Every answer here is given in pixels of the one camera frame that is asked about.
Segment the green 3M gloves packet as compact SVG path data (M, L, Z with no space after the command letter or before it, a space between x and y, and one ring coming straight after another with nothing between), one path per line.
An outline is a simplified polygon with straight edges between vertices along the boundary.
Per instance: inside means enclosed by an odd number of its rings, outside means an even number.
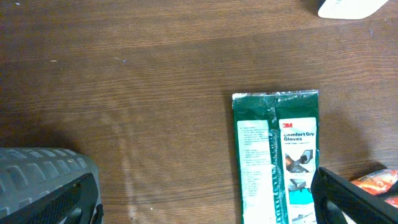
M316 223L318 90L232 95L242 222Z

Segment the grey plastic mesh basket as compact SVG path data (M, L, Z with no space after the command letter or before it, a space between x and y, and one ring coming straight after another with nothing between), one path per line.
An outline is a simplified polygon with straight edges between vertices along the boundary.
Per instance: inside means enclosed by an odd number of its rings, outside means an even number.
M101 203L98 168L88 156L63 148L2 148L1 218L86 173L94 175Z

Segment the small orange box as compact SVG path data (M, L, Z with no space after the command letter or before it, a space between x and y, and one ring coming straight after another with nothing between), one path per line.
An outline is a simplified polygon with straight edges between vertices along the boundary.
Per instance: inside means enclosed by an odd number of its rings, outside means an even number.
M397 169L378 170L351 183L397 208Z

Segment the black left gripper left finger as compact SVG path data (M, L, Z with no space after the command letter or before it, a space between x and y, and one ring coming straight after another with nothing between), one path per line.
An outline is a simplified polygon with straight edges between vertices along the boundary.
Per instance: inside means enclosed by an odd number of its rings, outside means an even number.
M102 224L103 205L95 177L86 173L32 204L1 218L1 223Z

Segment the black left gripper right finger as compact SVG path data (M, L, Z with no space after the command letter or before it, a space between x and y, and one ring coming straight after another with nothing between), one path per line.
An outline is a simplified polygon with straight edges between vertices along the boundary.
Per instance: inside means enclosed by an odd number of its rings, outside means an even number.
M397 208L324 167L316 170L311 191L317 223L346 223L350 217L356 223L397 224Z

